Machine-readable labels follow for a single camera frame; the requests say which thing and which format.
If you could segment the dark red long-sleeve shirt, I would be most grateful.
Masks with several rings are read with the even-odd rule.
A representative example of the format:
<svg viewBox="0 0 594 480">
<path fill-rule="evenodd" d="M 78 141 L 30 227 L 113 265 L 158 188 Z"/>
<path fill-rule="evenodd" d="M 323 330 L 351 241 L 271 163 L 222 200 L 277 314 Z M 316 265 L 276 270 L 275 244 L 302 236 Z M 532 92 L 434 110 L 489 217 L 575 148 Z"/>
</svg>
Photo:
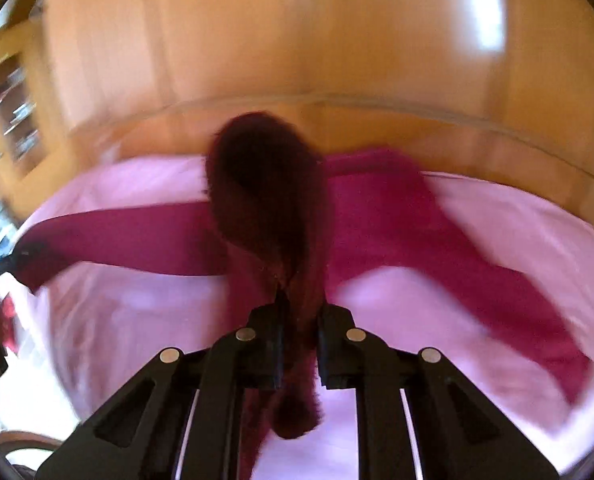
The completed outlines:
<svg viewBox="0 0 594 480">
<path fill-rule="evenodd" d="M 228 328 L 283 292 L 284 383 L 245 396 L 239 477 L 251 476 L 268 434 L 296 439 L 318 426 L 318 316 L 339 285 L 381 266 L 428 276 L 546 370 L 568 402 L 582 395 L 590 359 L 558 310 L 523 274 L 488 259 L 401 155 L 324 158 L 287 122 L 254 112 L 217 133 L 206 176 L 203 202 L 93 210 L 35 224 L 16 245 L 14 274 L 30 289 L 80 262 L 223 275 Z"/>
</svg>

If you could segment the wooden panelled headboard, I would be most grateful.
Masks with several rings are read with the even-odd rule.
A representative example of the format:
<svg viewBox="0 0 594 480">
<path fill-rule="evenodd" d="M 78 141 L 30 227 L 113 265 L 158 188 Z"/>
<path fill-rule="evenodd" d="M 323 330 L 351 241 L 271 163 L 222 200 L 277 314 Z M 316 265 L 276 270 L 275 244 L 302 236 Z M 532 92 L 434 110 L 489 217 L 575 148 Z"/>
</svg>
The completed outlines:
<svg viewBox="0 0 594 480">
<path fill-rule="evenodd" d="M 88 165 L 205 151 L 267 110 L 327 152 L 391 145 L 594 227 L 587 0 L 45 0 Z"/>
</svg>

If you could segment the pink quilted bedspread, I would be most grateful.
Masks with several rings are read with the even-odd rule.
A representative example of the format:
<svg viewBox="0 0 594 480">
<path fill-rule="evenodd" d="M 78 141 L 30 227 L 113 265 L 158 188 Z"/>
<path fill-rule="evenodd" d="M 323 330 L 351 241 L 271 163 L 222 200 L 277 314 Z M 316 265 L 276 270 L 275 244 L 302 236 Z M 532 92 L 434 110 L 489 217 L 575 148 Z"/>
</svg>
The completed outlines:
<svg viewBox="0 0 594 480">
<path fill-rule="evenodd" d="M 575 404 L 550 374 L 492 335 L 423 273 L 381 266 L 327 298 L 387 344 L 438 348 L 563 474 L 594 448 L 594 231 L 532 194 L 454 174 L 423 174 L 438 205 L 492 262 L 528 278 L 558 309 L 591 373 Z M 227 278 L 160 275 L 79 263 L 36 292 L 2 278 L 19 318 L 20 357 L 3 384 L 30 384 L 31 406 L 7 425 L 63 438 L 155 354 L 191 352 L 231 332 Z"/>
</svg>

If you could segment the wooden shelf cabinet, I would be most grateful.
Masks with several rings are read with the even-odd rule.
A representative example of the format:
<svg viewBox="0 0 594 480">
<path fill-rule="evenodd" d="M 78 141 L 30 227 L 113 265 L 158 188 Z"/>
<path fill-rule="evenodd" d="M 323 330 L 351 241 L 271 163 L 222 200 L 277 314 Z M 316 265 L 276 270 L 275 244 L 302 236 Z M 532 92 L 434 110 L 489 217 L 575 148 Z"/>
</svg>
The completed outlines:
<svg viewBox="0 0 594 480">
<path fill-rule="evenodd" d="M 77 172 L 41 22 L 0 30 L 0 200 L 23 222 Z"/>
</svg>

